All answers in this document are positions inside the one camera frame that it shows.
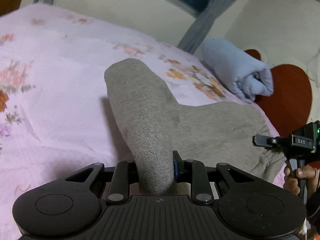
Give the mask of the person's right hand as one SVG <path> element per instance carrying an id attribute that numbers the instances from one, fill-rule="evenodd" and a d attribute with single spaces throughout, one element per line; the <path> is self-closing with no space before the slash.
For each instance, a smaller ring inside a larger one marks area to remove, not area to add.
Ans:
<path id="1" fill-rule="evenodd" d="M 310 198 L 318 189 L 318 178 L 319 178 L 319 170 L 311 167 L 310 165 L 303 166 L 298 168 L 295 171 L 295 176 L 291 175 L 291 170 L 287 166 L 284 169 L 284 185 L 283 188 L 291 193 L 298 195 L 300 193 L 300 188 L 298 186 L 298 179 L 305 179 L 307 191 L 308 191 L 308 198 Z"/>

